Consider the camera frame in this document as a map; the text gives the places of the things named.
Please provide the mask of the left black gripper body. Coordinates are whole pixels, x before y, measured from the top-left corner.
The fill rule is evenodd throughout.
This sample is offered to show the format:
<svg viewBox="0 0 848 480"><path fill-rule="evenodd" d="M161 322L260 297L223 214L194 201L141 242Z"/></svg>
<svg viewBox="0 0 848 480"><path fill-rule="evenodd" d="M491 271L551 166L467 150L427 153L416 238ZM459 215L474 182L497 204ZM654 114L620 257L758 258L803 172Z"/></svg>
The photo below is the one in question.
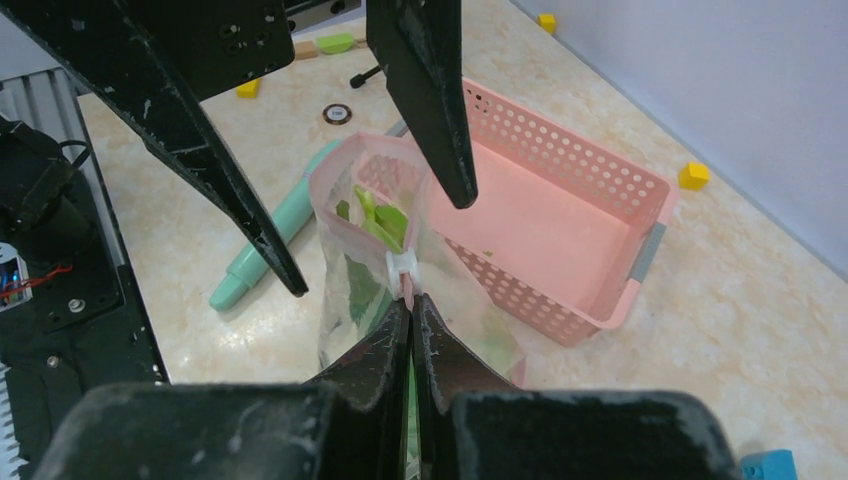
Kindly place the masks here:
<svg viewBox="0 0 848 480"><path fill-rule="evenodd" d="M165 91L191 103L294 60L282 1L127 1L125 8L170 67Z"/></svg>

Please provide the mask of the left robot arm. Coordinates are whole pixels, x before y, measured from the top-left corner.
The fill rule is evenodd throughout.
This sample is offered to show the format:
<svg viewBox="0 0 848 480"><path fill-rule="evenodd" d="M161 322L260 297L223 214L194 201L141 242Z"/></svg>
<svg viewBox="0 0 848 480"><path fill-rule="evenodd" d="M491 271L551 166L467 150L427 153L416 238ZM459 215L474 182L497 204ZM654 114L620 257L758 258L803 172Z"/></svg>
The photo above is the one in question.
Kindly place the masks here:
<svg viewBox="0 0 848 480"><path fill-rule="evenodd" d="M308 286L201 102L295 57L311 1L5 1L2 14L97 95L148 151L226 214L295 296ZM366 38L388 92L451 203L477 199L457 1L370 1ZM79 168L62 143L1 124L1 239L27 262L69 266L92 227L65 199Z"/></svg>

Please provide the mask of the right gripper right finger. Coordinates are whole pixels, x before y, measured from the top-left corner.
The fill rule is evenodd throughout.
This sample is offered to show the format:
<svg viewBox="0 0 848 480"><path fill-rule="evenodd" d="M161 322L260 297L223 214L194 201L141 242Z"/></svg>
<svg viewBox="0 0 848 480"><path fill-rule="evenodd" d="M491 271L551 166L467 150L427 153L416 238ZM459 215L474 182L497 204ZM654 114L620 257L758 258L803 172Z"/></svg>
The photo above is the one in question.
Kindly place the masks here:
<svg viewBox="0 0 848 480"><path fill-rule="evenodd" d="M519 388L496 373L447 327L428 294L414 297L412 362L416 380L420 477L461 479L467 456L464 400L473 393Z"/></svg>

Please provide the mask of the white cauliflower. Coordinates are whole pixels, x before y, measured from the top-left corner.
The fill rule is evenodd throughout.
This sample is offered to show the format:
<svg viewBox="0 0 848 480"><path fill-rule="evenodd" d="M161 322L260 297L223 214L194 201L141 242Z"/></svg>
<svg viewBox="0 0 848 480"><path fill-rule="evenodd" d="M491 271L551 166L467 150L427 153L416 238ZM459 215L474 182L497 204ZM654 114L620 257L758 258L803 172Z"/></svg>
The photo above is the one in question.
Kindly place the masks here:
<svg viewBox="0 0 848 480"><path fill-rule="evenodd" d="M469 279L465 270L433 263L420 263L419 268L423 291L431 297L450 330L460 337L481 335L488 304L478 282Z"/></svg>

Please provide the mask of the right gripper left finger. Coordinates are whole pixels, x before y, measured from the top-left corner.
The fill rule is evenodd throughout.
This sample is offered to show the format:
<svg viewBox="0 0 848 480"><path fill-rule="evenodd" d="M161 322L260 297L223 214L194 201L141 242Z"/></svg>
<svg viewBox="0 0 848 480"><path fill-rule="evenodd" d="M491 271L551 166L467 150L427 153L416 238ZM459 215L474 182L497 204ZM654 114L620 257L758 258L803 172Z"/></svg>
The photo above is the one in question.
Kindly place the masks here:
<svg viewBox="0 0 848 480"><path fill-rule="evenodd" d="M408 424L411 313L388 306L375 329L310 384L333 391L318 479L402 479Z"/></svg>

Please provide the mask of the pink plastic basket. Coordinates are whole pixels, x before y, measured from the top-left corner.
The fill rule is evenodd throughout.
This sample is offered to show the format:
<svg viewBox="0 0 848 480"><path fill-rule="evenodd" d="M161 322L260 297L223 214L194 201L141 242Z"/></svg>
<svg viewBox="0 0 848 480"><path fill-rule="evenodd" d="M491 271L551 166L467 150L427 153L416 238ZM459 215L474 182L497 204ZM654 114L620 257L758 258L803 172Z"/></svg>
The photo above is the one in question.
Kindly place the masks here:
<svg viewBox="0 0 848 480"><path fill-rule="evenodd" d="M479 195L457 209L407 139L351 138L336 161L386 202L422 184L429 227L495 305L572 347L627 318L676 188L472 80L464 81Z"/></svg>

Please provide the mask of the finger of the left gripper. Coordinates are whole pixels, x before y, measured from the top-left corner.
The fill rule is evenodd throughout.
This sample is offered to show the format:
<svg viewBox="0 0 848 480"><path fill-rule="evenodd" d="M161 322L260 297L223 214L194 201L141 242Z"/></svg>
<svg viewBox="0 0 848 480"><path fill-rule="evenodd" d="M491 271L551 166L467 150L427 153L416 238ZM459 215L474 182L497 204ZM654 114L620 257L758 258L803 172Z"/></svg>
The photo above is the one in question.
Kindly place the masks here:
<svg viewBox="0 0 848 480"><path fill-rule="evenodd" d="M386 87L444 193L457 209L478 197L462 77L459 1L366 3L369 48Z"/></svg>
<svg viewBox="0 0 848 480"><path fill-rule="evenodd" d="M148 151L242 231L295 296L306 281L201 102L167 93L170 67L127 1L5 1L2 14L129 126Z"/></svg>

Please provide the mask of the green celery stalk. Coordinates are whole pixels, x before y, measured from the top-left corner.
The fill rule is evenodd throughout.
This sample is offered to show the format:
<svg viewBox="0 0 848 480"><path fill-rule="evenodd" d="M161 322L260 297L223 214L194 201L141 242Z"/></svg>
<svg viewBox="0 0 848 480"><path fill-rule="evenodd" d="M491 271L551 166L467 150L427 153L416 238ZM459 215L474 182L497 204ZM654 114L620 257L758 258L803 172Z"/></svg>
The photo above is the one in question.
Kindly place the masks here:
<svg viewBox="0 0 848 480"><path fill-rule="evenodd" d="M330 189L327 200L335 214L328 229L340 242L368 250L377 243L393 253L404 252L409 219L397 204L363 185L341 185Z"/></svg>

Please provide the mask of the clear pink zip bag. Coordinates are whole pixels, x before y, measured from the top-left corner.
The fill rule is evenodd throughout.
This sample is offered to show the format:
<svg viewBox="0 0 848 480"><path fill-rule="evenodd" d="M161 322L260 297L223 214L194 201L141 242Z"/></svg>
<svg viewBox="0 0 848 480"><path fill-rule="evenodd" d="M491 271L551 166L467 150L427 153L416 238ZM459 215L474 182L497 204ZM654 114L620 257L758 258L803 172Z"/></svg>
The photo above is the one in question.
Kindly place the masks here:
<svg viewBox="0 0 848 480"><path fill-rule="evenodd" d="M334 186L358 185L336 161L347 142L334 147L312 174L308 191L317 218L318 233L326 262L319 340L321 371L371 333L390 303L402 300L412 313L414 297L423 291L420 263L463 271L460 262L427 224L422 184L415 195L405 199L399 188L392 188L388 201L408 215L407 249L393 253L377 243L376 250L340 242L328 229L335 214L327 200ZM524 377L525 356L504 316L480 286L488 304L479 336L460 337L496 373L519 387ZM408 371L408 424L405 475L420 477L420 443L416 380L410 349ZM520 436L520 424L514 419L517 391L473 393L464 400L467 456L461 461L461 479L527 479L533 474L527 462L526 443Z"/></svg>

